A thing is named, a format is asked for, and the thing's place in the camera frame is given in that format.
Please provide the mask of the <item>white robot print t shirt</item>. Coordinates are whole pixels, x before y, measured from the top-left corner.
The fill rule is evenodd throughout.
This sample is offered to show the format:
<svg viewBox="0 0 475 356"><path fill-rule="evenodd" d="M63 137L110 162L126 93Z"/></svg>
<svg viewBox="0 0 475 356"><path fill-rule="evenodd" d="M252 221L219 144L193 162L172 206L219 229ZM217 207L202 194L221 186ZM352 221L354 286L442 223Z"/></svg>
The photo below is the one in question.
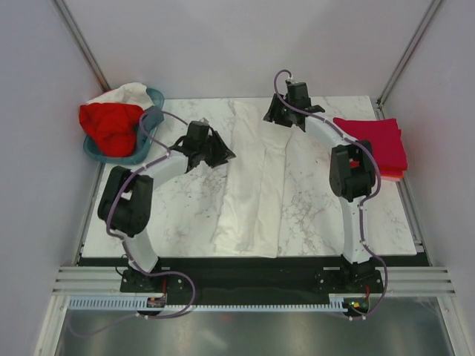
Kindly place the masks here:
<svg viewBox="0 0 475 356"><path fill-rule="evenodd" d="M292 131L263 121L254 105L234 102L235 126L223 204L213 237L218 256L278 253L286 147Z"/></svg>

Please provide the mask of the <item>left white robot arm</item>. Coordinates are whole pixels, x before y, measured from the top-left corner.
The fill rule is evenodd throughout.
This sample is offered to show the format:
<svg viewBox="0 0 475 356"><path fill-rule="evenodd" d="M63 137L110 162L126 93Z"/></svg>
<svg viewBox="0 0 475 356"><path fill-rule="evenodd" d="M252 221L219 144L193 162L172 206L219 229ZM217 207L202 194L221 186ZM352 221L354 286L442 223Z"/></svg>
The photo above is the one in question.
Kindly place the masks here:
<svg viewBox="0 0 475 356"><path fill-rule="evenodd" d="M146 291L156 291L163 283L162 272L155 269L159 257L147 233L154 191L202 162L216 168L235 157L215 129L206 122L193 121L165 156L135 171L122 166L111 169L97 215L105 223L106 233L121 241L129 265L139 272L137 283Z"/></svg>

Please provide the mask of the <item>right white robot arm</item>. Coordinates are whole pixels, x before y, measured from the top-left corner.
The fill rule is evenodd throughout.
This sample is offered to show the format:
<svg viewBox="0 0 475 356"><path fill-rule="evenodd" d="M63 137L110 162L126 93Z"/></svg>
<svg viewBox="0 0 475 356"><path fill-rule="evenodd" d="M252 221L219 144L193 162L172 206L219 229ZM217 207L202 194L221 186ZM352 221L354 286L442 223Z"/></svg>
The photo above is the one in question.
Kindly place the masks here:
<svg viewBox="0 0 475 356"><path fill-rule="evenodd" d="M329 182L341 205L344 226L342 257L351 265L371 258L367 242L365 208L381 189L381 174L369 141L345 133L322 116L324 109L313 105L305 82L286 80L286 94L273 94L266 122L299 127L330 149Z"/></svg>

